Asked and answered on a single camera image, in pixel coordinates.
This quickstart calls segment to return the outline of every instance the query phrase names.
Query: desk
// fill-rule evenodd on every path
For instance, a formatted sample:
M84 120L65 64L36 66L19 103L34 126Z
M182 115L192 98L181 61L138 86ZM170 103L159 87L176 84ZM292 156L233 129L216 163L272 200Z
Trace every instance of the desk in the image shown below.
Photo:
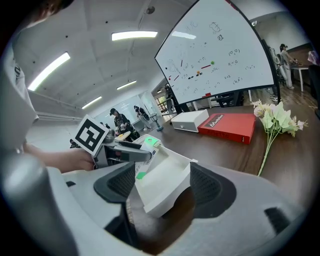
M115 141L123 141L123 140L125 140L130 134L131 134L131 131L126 131L125 133L120 134L120 135L122 135L122 136L119 135L118 137L115 137L114 140L115 140Z
M298 120L307 120L309 127L296 133L279 135L273 142L265 162L262 177L275 183L294 201L307 207L320 177L320 120L314 110L303 105L284 105ZM212 113L253 113L252 106L208 109ZM231 140L175 130L169 122L162 131L149 134L160 139L168 149L200 163L222 166L257 175L267 146L267 134L259 119L249 145ZM194 198L187 188L174 207L161 218L147 215L134 187L130 196L131 213L141 249L158 254L171 245L190 225Z
M301 92L304 91L304 81L302 79L302 73L301 73L301 70L308 70L309 67L308 66L297 66L297 65L294 65L294 66L290 66L290 69L292 70L299 70L299 76L300 76L300 85L301 85Z

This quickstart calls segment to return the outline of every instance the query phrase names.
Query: white box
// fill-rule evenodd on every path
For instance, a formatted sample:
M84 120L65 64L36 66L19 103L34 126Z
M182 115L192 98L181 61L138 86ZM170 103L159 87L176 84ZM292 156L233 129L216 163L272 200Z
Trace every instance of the white box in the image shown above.
M134 141L142 144L145 134ZM146 175L135 179L135 187L143 202L144 211L159 218L169 211L179 195L190 187L190 162L193 160L173 152L161 144Z
M198 126L209 118L208 111L192 111L178 114L171 119L174 129L198 133Z

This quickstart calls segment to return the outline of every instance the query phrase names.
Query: red book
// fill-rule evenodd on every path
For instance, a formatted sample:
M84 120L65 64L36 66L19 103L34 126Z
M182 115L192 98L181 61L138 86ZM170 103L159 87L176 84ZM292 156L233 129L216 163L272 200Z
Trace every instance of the red book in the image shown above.
M199 133L249 144L254 133L254 114L215 113L198 126Z

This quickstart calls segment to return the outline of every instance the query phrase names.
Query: black cap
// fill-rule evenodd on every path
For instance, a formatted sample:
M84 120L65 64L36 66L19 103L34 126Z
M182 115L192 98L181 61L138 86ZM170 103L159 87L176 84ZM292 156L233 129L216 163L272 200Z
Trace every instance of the black cap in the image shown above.
M114 114L114 112L116 111L116 109L115 108L111 108L111 110L110 110L110 116L112 116L113 114Z

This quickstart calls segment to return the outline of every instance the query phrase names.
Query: ceiling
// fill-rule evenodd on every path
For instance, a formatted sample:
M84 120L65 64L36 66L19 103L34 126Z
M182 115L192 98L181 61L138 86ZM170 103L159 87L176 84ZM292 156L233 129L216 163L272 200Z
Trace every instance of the ceiling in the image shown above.
M196 0L74 0L46 21L23 30L13 44L28 86L64 52L70 60L57 68L36 93L82 107L128 90L146 87L161 73L154 56L180 17ZM146 14L154 6L153 14ZM156 38L112 41L114 32L157 31Z

